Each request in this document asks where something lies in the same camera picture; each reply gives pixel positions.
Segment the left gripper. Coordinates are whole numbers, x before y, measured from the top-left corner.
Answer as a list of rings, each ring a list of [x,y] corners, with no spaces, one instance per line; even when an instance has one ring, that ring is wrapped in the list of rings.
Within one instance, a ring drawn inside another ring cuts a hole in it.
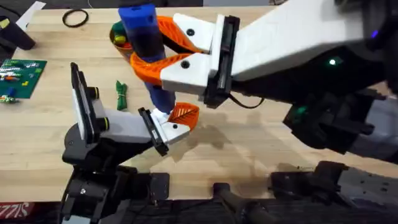
[[[165,156],[168,145],[187,137],[196,127],[199,107],[177,102],[169,113],[140,108],[138,114],[104,108],[95,100],[86,108],[74,102],[76,123],[67,131],[62,161],[83,170],[113,170],[150,148]],[[166,142],[155,125],[160,123]]]

